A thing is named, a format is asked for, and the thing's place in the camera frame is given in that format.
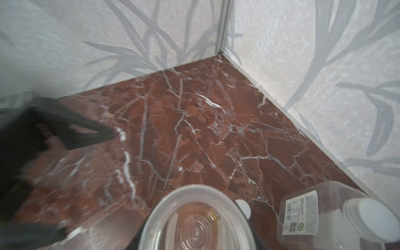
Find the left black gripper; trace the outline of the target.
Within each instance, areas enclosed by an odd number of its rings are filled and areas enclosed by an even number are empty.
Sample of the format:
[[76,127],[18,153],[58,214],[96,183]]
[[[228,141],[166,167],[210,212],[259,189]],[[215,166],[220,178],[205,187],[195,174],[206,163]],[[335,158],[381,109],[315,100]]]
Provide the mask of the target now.
[[[1,120],[1,218],[11,219],[32,192],[22,169],[47,150],[47,137],[61,139],[69,150],[112,140],[114,130],[90,120],[51,98],[34,98],[31,108],[14,110]],[[2,250],[37,250],[65,240],[68,227],[1,222]]]

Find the white bottle cap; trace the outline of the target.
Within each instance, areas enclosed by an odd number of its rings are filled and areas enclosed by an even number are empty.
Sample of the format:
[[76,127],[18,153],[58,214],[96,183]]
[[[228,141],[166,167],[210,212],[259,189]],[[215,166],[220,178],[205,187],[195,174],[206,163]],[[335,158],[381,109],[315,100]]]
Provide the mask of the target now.
[[244,214],[244,216],[249,220],[252,215],[251,207],[248,202],[242,199],[235,200],[235,203],[241,210],[241,212]]
[[371,198],[349,199],[343,204],[346,223],[371,243],[400,240],[400,221],[385,205]]

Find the square clear plastic bottle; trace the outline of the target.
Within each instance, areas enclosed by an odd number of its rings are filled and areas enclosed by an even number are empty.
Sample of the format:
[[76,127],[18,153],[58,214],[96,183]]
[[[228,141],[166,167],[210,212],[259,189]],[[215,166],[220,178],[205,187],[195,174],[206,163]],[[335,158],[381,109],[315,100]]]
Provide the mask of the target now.
[[383,250],[385,244],[360,237],[345,221],[343,204],[370,198],[336,181],[327,181],[281,200],[277,238],[288,250]]

